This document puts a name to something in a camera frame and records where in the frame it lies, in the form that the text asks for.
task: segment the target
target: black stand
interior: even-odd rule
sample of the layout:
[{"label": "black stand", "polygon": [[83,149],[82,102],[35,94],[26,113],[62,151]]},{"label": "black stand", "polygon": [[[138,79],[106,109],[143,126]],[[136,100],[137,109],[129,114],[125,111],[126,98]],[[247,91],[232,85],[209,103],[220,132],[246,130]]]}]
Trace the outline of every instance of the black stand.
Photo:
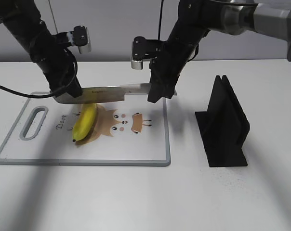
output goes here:
[{"label": "black stand", "polygon": [[216,76],[208,110],[196,118],[210,167],[247,166],[241,148],[250,125],[227,76]]}]

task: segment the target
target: knife handle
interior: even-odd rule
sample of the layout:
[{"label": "knife handle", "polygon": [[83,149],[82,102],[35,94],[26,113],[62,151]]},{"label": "knife handle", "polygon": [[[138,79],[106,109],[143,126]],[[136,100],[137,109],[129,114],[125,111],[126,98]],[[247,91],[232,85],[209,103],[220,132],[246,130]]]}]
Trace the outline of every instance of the knife handle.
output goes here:
[{"label": "knife handle", "polygon": [[148,94],[151,85],[149,83],[137,83],[120,85],[120,87],[125,91],[125,94]]}]

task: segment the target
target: gray wall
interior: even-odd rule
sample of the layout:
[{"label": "gray wall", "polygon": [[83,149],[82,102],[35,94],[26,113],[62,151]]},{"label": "gray wall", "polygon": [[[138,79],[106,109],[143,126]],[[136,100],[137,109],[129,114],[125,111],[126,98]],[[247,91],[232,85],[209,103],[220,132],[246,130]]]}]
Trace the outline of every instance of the gray wall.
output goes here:
[{"label": "gray wall", "polygon": [[[35,2],[52,33],[56,33],[56,28],[59,32],[69,31],[77,25],[85,25],[90,31],[91,53],[79,55],[72,48],[79,61],[128,61],[134,37],[157,38],[160,0],[50,1],[52,11],[48,0]],[[178,2],[165,0],[161,39],[167,39],[176,22]],[[201,41],[197,59],[280,59],[286,58],[286,53],[287,43],[282,40],[252,32],[230,36],[212,31]],[[4,61],[29,61],[29,57],[0,25],[0,62]]]}]

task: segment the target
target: cutting board handle hole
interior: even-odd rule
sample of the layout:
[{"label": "cutting board handle hole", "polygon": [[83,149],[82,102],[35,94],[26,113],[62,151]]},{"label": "cutting board handle hole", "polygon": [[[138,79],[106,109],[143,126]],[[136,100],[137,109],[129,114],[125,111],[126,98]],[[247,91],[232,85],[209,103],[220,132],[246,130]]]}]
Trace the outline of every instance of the cutting board handle hole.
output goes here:
[{"label": "cutting board handle hole", "polygon": [[38,106],[32,110],[23,129],[20,132],[20,139],[24,141],[35,138],[46,118],[48,108],[45,106]]}]

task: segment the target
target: kitchen knife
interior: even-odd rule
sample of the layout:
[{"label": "kitchen knife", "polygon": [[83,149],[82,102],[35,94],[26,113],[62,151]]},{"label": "kitchen knife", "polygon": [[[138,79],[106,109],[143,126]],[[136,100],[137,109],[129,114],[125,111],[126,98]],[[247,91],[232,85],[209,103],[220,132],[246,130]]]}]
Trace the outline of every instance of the kitchen knife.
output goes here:
[{"label": "kitchen knife", "polygon": [[123,101],[126,94],[146,95],[151,88],[150,83],[138,83],[129,85],[120,85],[118,87],[95,87],[83,88],[83,94],[79,97],[72,97],[64,93],[54,99],[62,104],[83,104],[83,103],[107,103]]}]

